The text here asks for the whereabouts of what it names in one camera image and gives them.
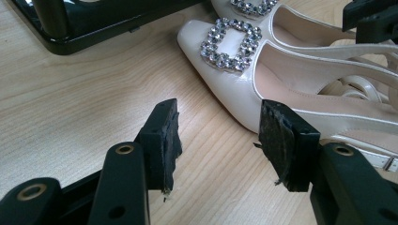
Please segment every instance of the wood grain surface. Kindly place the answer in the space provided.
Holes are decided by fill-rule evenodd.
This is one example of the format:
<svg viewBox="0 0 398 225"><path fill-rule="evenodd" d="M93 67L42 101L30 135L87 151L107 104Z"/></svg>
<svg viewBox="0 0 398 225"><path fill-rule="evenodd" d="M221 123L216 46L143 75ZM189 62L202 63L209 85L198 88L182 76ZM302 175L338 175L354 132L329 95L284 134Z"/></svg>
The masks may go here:
<svg viewBox="0 0 398 225"><path fill-rule="evenodd" d="M286 0L341 26L348 0ZM100 170L106 151L133 141L154 106L177 98L183 154L175 189L149 191L152 224L316 224L309 193L275 186L256 134L213 96L178 47L188 20L214 22L210 2L69 56L48 52L0 2L0 197L35 177L62 187ZM383 175L397 181L395 174Z"/></svg>

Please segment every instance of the shoe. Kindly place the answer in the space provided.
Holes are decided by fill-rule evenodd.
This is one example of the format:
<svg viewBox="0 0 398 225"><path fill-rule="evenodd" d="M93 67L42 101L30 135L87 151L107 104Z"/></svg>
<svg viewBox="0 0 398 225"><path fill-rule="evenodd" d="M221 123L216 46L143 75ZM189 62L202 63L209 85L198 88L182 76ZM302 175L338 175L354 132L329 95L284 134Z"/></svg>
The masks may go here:
<svg viewBox="0 0 398 225"><path fill-rule="evenodd" d="M245 4L245 0L211 0L221 18L237 19L258 26L262 29L265 39L289 51L369 64L372 62L360 56L383 54L387 58L388 68L398 70L398 46L391 40L382 44L333 45L338 40L355 40L355 32L342 32L340 27L309 18L286 5L277 3L277 0L261 2L261 5L256 7L250 3ZM263 16L258 16L258 13L253 16L255 13L251 12L258 11L259 8L266 8L266 13Z"/></svg>
<svg viewBox="0 0 398 225"><path fill-rule="evenodd" d="M319 130L321 139L363 148L375 166L384 166L392 158L388 170L398 171L398 105L394 109L382 102L319 95L330 84L351 77L373 79L397 90L398 74L358 62L290 52L268 40L260 41L259 32L234 20L218 19L216 25L190 21L179 31L177 41L214 95L247 129L258 132L263 98L279 101ZM365 83L368 87L355 89L375 90Z"/></svg>

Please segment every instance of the shoe toe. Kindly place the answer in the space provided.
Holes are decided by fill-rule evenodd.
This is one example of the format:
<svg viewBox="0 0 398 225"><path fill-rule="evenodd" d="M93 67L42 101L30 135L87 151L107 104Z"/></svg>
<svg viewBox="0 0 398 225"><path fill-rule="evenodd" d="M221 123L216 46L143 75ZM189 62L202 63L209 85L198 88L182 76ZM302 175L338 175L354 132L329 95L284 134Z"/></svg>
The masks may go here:
<svg viewBox="0 0 398 225"><path fill-rule="evenodd" d="M200 46L212 26L207 22L187 22L178 33L178 44L225 108L244 127L258 132L261 98L253 87L254 60L243 73L223 71L206 63L200 55ZM224 49L236 48L240 44L234 33L230 35L232 38L222 41Z"/></svg>

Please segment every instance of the slingback shoe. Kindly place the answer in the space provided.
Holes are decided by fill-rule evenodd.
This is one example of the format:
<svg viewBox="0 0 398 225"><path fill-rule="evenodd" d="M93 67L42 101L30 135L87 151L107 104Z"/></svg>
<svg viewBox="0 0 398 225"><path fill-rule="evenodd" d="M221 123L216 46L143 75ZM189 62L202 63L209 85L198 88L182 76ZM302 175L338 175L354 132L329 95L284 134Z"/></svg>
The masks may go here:
<svg viewBox="0 0 398 225"><path fill-rule="evenodd" d="M239 54L235 58L221 57L236 53L239 46L242 52L245 39L253 33L247 32L243 37L239 31L229 28L229 22L225 20L219 26L187 22L179 31L177 41L214 95L244 127L258 132L261 99L268 98L292 108L321 132L322 139L360 145L377 161L373 163L375 166L384 166L387 159L398 156L398 112L391 105L318 95L330 83L350 76L371 78L398 89L396 73L357 62L290 52L267 40L258 43L257 51L248 56L249 59L242 60ZM217 27L228 29L228 34L221 32L225 34L223 41L214 39L219 38L219 33L213 32ZM217 41L218 48L208 44L213 40ZM246 61L249 63L242 69L240 63ZM396 171L398 160L390 165L390 170Z"/></svg>
<svg viewBox="0 0 398 225"><path fill-rule="evenodd" d="M342 32L340 27L314 20L286 5L276 4L275 1L261 1L268 4L272 3L271 7L268 7L268 13L262 17L248 17L249 13L239 12L238 6L233 6L231 0L211 0L211 2L221 18L237 19L251 23L253 26L258 26L262 29L265 39L289 51L326 58L353 59L362 62L363 59L359 56L372 53L384 54L388 61L388 67L394 70L398 68L398 46L392 41L386 41L383 44L331 46L337 40L355 40L355 33L351 31Z"/></svg>

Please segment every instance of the shoe strap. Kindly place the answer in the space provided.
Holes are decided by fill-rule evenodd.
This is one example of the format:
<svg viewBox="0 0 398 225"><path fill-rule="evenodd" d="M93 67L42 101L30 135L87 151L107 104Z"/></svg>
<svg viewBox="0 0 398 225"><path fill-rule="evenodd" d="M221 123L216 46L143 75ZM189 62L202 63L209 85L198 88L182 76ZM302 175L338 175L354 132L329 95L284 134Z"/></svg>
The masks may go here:
<svg viewBox="0 0 398 225"><path fill-rule="evenodd" d="M342 85L350 85L356 88L344 90L342 94L343 97L362 98L374 102L381 102L381 97L375 87L368 80L360 76L346 76L340 79L340 82Z"/></svg>

